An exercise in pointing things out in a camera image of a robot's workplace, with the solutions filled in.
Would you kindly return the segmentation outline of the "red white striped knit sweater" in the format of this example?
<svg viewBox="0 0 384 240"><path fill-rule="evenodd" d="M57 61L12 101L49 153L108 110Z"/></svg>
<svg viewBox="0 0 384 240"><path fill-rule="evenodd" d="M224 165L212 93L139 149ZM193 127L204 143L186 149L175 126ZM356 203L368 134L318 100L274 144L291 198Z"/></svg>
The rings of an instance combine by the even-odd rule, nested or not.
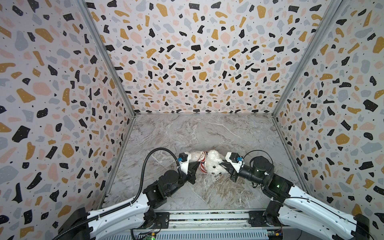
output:
<svg viewBox="0 0 384 240"><path fill-rule="evenodd" d="M206 162L206 158L207 158L207 155L208 155L208 152L201 152L201 155L200 157L198 158L198 162L200 163L199 165L199 169L201 172L203 172L204 174L207 174L208 171L206 169L206 166L205 166L205 162Z"/></svg>

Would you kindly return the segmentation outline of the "white plush teddy bear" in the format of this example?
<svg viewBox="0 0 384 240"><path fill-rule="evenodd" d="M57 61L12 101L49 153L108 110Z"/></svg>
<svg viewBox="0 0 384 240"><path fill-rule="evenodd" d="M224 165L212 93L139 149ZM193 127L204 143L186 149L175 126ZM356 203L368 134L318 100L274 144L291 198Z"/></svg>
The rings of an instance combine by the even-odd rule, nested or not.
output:
<svg viewBox="0 0 384 240"><path fill-rule="evenodd" d="M200 157L201 152L202 151L191 152L191 162L198 162L198 158ZM220 163L224 162L224 157L218 151L210 150L205 152L208 152L205 162L205 166L208 171L207 174L218 176L228 173L222 166L220 166Z"/></svg>

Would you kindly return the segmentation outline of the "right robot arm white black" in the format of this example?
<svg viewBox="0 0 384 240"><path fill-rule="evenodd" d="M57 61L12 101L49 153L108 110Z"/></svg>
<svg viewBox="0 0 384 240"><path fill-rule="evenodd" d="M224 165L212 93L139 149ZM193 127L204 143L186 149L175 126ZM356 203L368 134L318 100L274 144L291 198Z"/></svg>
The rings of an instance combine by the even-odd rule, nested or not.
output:
<svg viewBox="0 0 384 240"><path fill-rule="evenodd" d="M322 240L371 240L370 221L362 214L344 213L317 200L291 181L275 174L274 165L263 156L250 165L236 153L227 153L220 164L236 182L238 178L260 186L270 198L262 217L251 225L290 226Z"/></svg>

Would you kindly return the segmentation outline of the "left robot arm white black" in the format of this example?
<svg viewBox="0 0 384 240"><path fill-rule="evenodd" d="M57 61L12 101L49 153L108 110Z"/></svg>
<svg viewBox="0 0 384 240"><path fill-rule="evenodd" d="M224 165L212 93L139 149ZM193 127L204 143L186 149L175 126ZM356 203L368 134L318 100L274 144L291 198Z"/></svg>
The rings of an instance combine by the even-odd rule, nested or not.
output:
<svg viewBox="0 0 384 240"><path fill-rule="evenodd" d="M194 184L200 162L189 163L186 173L179 176L168 170L147 186L139 197L113 206L86 211L75 210L60 227L55 240L104 240L125 230L149 228L156 220L155 209L161 207L185 183Z"/></svg>

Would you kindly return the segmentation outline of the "white ribbed vent strip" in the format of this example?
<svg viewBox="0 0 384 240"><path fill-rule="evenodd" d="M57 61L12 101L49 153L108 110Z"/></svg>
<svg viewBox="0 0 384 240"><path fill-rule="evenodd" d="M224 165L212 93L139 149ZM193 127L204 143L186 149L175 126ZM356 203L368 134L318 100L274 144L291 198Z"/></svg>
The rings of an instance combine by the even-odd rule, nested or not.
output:
<svg viewBox="0 0 384 240"><path fill-rule="evenodd" d="M267 230L160 231L137 240L268 240Z"/></svg>

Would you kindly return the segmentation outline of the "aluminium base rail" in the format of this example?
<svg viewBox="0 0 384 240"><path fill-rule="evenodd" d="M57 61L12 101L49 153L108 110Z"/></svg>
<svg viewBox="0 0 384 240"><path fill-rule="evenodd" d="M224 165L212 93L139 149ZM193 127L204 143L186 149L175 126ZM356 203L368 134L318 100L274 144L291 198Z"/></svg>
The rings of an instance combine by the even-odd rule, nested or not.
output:
<svg viewBox="0 0 384 240"><path fill-rule="evenodd" d="M326 234L333 236L335 233L325 224L310 216L290 208L283 208L287 217L279 215L278 220L283 224L304 232L324 237ZM228 228L267 228L252 227L249 223L249 211L218 210L218 211L168 211L170 213L170 228L176 229L228 229Z"/></svg>

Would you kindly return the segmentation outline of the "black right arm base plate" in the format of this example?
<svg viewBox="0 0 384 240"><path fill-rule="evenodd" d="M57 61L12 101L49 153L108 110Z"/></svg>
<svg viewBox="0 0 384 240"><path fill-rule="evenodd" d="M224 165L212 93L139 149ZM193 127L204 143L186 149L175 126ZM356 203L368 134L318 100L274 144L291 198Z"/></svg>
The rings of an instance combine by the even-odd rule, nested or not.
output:
<svg viewBox="0 0 384 240"><path fill-rule="evenodd" d="M248 223L252 227L287 227L278 220L278 211L249 211L248 214Z"/></svg>

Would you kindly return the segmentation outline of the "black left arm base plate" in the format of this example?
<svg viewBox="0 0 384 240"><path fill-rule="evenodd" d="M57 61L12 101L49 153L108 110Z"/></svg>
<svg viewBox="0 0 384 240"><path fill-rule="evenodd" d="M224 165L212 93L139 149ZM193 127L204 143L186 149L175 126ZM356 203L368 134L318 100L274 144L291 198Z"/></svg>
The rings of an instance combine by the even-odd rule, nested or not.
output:
<svg viewBox="0 0 384 240"><path fill-rule="evenodd" d="M140 229L167 229L170 223L170 213L169 212L151 212L148 211L144 214L144 223L141 225Z"/></svg>

